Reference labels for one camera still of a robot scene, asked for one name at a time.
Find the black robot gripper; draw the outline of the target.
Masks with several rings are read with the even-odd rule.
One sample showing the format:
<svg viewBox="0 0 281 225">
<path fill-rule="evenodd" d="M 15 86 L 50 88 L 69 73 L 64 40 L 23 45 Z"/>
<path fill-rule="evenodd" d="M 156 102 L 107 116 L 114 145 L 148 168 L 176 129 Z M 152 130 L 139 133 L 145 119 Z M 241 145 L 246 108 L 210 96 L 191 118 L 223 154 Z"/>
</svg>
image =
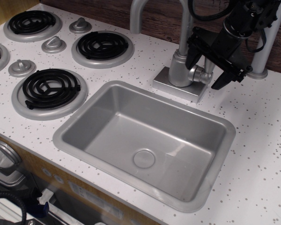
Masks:
<svg viewBox="0 0 281 225">
<path fill-rule="evenodd" d="M 241 82 L 252 71 L 252 66 L 241 51 L 241 43 L 245 39 L 246 36 L 238 37 L 231 33 L 225 22 L 219 33 L 194 27 L 187 41 L 185 66 L 191 69 L 203 55 L 223 71 L 211 86 L 212 89 L 220 90 L 231 81 Z"/>
</svg>

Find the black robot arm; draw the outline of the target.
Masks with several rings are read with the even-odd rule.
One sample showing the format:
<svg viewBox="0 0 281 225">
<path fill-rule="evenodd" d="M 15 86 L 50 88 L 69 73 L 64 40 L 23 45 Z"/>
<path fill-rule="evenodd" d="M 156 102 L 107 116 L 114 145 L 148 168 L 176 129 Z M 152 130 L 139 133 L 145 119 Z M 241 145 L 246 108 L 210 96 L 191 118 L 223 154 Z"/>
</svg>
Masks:
<svg viewBox="0 0 281 225">
<path fill-rule="evenodd" d="M 225 20 L 219 33 L 193 28 L 187 41 L 189 50 L 185 66 L 191 69 L 201 56 L 205 56 L 223 70 L 212 89 L 219 90 L 231 81 L 241 82 L 253 70 L 241 51 L 241 44 L 254 32 L 259 32 L 263 44 L 266 43 L 264 29 L 277 20 L 280 4 L 280 0 L 231 0 L 223 11 L 200 16 L 195 13 L 194 2 L 188 1 L 189 12 L 195 19 L 207 22 L 224 16 Z"/>
</svg>

